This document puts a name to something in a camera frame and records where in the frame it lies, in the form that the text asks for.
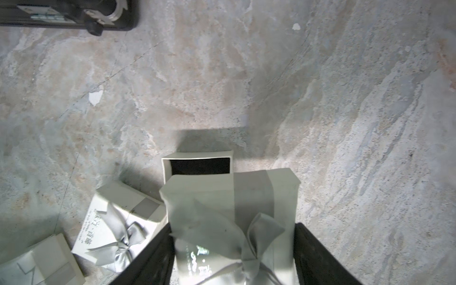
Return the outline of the white box base black insert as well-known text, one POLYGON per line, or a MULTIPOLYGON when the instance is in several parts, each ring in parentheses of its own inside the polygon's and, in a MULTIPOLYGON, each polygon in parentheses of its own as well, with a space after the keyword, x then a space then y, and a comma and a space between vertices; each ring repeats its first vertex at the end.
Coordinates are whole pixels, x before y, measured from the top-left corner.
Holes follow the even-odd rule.
POLYGON ((164 183, 173 175, 218 175, 233 172, 234 151, 172 153, 161 159, 164 183))

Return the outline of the large white bow gift box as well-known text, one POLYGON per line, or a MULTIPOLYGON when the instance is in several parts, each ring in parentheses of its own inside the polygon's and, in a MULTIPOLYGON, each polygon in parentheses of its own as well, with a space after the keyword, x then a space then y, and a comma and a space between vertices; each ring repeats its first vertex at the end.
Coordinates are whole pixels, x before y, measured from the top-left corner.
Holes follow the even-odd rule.
POLYGON ((166 222, 161 201, 113 181, 96 190, 71 252, 121 273, 166 222))

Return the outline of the white gift box lid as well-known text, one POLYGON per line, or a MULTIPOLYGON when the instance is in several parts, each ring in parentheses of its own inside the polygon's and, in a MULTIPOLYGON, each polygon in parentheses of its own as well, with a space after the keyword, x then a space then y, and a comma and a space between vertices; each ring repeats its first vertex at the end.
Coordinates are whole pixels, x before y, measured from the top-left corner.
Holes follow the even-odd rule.
POLYGON ((299 185, 288 168, 173 176, 160 195, 180 284, 294 284, 299 185))

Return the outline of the black ribbed hard case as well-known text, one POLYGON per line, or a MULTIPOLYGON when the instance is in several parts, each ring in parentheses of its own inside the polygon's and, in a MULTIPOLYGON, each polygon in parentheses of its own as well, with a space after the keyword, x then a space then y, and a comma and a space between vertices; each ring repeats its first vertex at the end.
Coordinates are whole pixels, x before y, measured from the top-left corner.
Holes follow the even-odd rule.
POLYGON ((1 1, 1 26, 81 29, 94 36, 130 31, 139 21, 138 1, 1 1))

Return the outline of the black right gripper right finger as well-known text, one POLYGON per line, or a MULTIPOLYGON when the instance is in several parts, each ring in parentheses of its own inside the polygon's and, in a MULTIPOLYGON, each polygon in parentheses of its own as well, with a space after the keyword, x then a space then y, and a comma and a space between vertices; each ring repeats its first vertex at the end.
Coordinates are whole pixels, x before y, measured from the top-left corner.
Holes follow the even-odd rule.
POLYGON ((301 285, 361 285, 302 223, 294 228, 294 261, 301 285))

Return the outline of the small white bow gift box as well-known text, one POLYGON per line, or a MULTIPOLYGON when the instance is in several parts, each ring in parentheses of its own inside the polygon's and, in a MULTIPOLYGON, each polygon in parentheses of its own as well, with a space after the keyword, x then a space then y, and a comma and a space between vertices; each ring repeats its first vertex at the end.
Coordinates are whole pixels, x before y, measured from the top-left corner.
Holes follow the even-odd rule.
POLYGON ((1 264, 2 285, 83 285, 86 282, 63 234, 52 235, 1 264))

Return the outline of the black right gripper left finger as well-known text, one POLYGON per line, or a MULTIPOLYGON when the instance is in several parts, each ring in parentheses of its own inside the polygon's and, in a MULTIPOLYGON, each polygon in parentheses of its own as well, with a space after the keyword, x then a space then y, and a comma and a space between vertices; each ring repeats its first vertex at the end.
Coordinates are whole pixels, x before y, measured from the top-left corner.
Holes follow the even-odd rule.
POLYGON ((110 285, 170 285, 174 240, 167 224, 110 285))

